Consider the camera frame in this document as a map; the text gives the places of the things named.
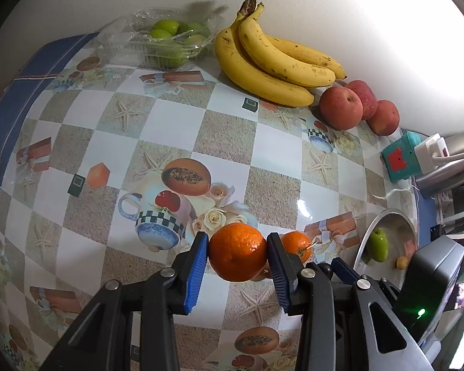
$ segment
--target metal bowl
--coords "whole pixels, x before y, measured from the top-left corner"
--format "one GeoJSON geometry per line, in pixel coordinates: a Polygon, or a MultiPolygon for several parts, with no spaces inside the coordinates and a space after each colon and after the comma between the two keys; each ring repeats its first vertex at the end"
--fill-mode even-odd
{"type": "Polygon", "coordinates": [[[360,275],[371,276],[375,280],[386,277],[394,285],[401,288],[404,283],[406,271],[400,271],[395,266],[397,258],[406,255],[404,243],[414,240],[418,246],[418,239],[411,220],[399,209],[387,209],[373,220],[364,235],[359,251],[357,252],[354,270],[360,275]],[[385,262],[376,262],[373,259],[364,261],[367,239],[375,228],[381,228],[389,240],[389,256],[385,262]]]}

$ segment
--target red apple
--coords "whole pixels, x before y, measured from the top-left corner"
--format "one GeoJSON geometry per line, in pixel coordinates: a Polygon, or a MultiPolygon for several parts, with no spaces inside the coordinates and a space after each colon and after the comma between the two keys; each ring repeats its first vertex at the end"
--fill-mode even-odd
{"type": "Polygon", "coordinates": [[[156,196],[155,204],[167,208],[171,212],[176,212],[181,207],[181,198],[176,193],[166,190],[156,196]]]}
{"type": "Polygon", "coordinates": [[[361,121],[363,105],[352,90],[343,86],[332,86],[320,97],[320,111],[332,127],[350,130],[361,121]]]}
{"type": "Polygon", "coordinates": [[[251,368],[254,365],[254,357],[246,354],[239,354],[232,360],[232,367],[251,368]]]}
{"type": "Polygon", "coordinates": [[[376,135],[392,135],[400,123],[399,111],[391,101],[379,100],[375,115],[366,122],[376,135]]]}
{"type": "Polygon", "coordinates": [[[363,117],[361,119],[367,120],[368,118],[373,117],[376,112],[376,107],[378,106],[378,101],[367,83],[357,79],[350,81],[347,85],[345,85],[345,87],[354,91],[357,97],[361,100],[361,103],[363,104],[363,117]]]}

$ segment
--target white wall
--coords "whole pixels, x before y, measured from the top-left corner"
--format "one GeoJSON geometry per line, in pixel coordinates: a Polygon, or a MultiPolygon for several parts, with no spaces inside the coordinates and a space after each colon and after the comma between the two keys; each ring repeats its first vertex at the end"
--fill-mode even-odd
{"type": "MultiPolygon", "coordinates": [[[[43,44],[94,32],[149,6],[197,0],[21,0],[0,30],[0,89],[43,44]]],[[[227,22],[243,0],[226,4],[227,22]]],[[[401,125],[431,134],[464,131],[464,18],[451,0],[262,0],[265,32],[325,51],[348,80],[394,101],[401,125]]]]}

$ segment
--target teal box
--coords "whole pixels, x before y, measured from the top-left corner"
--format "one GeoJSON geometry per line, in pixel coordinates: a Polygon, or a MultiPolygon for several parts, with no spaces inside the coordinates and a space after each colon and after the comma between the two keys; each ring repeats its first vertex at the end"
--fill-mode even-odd
{"type": "Polygon", "coordinates": [[[408,131],[401,139],[382,150],[390,181],[397,182],[422,173],[414,153],[414,148],[421,142],[419,134],[408,131]]]}

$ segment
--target small screen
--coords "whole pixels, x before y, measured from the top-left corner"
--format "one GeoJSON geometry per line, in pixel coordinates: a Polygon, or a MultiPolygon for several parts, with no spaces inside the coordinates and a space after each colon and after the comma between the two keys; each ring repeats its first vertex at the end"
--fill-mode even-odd
{"type": "Polygon", "coordinates": [[[445,306],[445,311],[464,308],[464,281],[457,283],[452,290],[450,299],[445,306]]]}

